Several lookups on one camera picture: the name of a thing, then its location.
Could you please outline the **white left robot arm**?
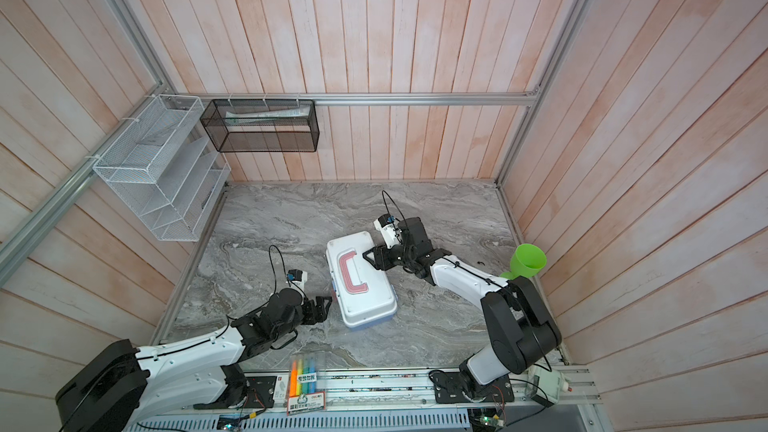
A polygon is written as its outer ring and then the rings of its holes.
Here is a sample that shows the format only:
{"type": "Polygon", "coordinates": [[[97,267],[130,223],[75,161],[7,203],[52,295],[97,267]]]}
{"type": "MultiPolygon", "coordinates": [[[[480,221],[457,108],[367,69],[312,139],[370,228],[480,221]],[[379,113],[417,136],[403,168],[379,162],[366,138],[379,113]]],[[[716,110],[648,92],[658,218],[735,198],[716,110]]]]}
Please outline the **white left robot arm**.
{"type": "Polygon", "coordinates": [[[237,407],[247,379],[240,365],[280,350],[302,325],[324,322],[329,296],[284,288],[208,334],[158,346],[108,345],[56,394],[64,431],[121,431],[187,406],[237,407]]]}

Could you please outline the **white toolbox lid pink handle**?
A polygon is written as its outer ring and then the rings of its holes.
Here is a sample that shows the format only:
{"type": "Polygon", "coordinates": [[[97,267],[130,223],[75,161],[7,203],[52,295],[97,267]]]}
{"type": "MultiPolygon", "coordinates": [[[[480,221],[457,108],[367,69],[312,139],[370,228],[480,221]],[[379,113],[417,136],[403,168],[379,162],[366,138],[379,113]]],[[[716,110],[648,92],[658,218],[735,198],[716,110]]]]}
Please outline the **white toolbox lid pink handle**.
{"type": "Polygon", "coordinates": [[[396,293],[384,271],[363,258],[374,246],[368,232],[359,232],[327,243],[326,259],[342,320],[359,322],[397,312],[396,293]]]}

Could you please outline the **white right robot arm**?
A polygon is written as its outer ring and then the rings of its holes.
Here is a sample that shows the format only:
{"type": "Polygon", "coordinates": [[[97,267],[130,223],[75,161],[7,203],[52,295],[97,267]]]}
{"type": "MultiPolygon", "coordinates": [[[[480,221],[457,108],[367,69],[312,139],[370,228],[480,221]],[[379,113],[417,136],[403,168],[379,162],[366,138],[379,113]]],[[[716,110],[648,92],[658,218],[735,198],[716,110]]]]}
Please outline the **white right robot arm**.
{"type": "Polygon", "coordinates": [[[400,267],[482,311],[489,344],[462,362],[456,375],[456,388],[466,398],[477,400],[486,386],[526,372],[561,344],[561,332],[531,280],[488,274],[435,247],[418,217],[384,214],[374,227],[384,243],[363,257],[375,269],[400,267]]]}

